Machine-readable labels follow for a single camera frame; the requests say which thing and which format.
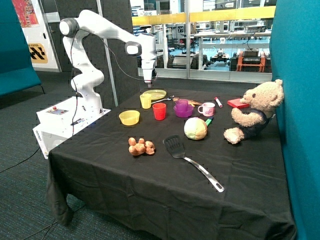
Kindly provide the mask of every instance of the white mug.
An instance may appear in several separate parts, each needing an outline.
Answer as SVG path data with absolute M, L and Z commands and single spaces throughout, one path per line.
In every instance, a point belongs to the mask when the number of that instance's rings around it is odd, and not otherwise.
M 198 107 L 198 112 L 203 114 L 203 116 L 211 117 L 215 114 L 215 104 L 212 102 L 205 102 L 201 106 Z

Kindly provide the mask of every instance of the yellow bowl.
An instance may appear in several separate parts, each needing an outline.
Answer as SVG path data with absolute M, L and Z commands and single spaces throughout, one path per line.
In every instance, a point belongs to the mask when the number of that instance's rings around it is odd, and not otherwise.
M 123 125 L 131 126 L 139 122 L 140 112 L 136 110 L 124 111 L 119 114 L 119 118 Z

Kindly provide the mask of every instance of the door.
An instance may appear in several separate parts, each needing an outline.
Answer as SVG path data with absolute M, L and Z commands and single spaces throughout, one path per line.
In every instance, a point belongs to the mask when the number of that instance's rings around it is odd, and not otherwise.
M 36 71 L 61 72 L 48 23 L 38 0 L 12 0 Z

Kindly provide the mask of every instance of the red cup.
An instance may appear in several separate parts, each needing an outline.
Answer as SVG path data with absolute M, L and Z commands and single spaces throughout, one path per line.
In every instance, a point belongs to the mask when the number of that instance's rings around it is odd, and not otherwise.
M 156 120 L 165 119 L 166 108 L 167 108 L 167 105 L 165 103 L 162 103 L 162 102 L 155 103 L 155 104 L 153 104 L 152 108 L 153 108 L 154 118 Z

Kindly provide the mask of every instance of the red box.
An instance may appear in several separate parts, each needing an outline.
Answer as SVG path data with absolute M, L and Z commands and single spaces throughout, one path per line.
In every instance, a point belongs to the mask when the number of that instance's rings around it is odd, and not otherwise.
M 240 99 L 241 99 L 241 98 L 229 100 L 227 103 L 228 103 L 228 105 L 230 105 L 231 107 L 238 108 L 238 109 L 244 109 L 244 108 L 250 107 L 250 105 L 249 105 L 248 103 L 241 103 L 241 102 L 240 102 Z

